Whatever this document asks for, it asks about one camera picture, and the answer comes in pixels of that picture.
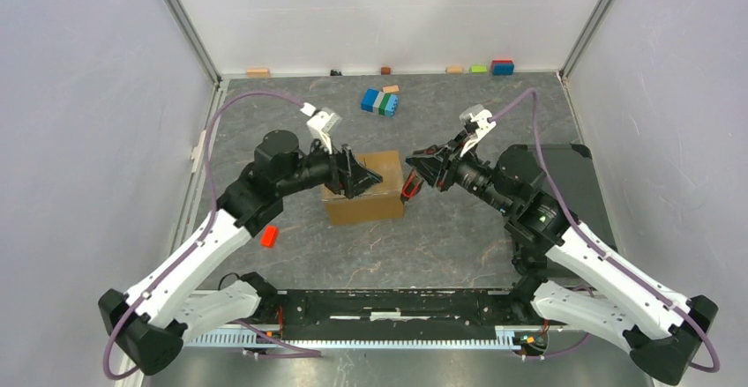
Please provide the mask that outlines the brown cardboard express box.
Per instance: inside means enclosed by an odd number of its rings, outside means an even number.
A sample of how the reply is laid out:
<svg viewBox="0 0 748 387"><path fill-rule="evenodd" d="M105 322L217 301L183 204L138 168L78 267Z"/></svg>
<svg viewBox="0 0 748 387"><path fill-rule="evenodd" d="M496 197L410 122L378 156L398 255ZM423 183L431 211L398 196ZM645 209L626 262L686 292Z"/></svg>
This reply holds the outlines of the brown cardboard express box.
<svg viewBox="0 0 748 387"><path fill-rule="evenodd" d="M322 186L321 202L331 223L350 225L402 218L405 210L400 194L404 177L399 153L392 150L363 154L360 161L368 169L380 174L383 181L353 199L336 195Z"/></svg>

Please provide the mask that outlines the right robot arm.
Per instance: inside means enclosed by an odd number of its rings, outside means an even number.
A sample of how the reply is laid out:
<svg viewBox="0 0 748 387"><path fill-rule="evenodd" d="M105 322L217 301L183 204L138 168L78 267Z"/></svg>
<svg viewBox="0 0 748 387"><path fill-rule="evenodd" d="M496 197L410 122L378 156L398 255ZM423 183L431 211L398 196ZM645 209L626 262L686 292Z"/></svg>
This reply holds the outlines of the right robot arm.
<svg viewBox="0 0 748 387"><path fill-rule="evenodd" d="M566 206L558 190L545 192L541 158L526 145L507 148L495 164L480 160L464 142L432 145L411 153L417 183L440 191L460 186L498 210L511 237L535 255L562 265L595 291L574 292L527 274L509 303L512 317L569 324L624 351L655 380L680 383L695 367L718 307L703 295L687 297L620 256Z"/></svg>

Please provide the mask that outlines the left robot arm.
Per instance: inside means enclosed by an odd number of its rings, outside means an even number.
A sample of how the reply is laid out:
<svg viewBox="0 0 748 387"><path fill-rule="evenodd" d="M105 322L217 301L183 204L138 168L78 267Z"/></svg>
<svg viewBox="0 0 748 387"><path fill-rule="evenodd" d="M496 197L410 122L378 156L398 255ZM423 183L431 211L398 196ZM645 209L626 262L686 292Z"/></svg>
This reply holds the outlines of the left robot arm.
<svg viewBox="0 0 748 387"><path fill-rule="evenodd" d="M257 236L283 210L285 197L325 186L352 199L381 183L343 145L315 139L308 152L291 131L265 134L254 159L221 195L197 230L153 272L125 292L113 288L98 300L108 334L105 353L118 346L146 376L166 368L185 343L223 324L250 317L270 321L277 311L272 287L247 276L222 292L191 294L217 266Z"/></svg>

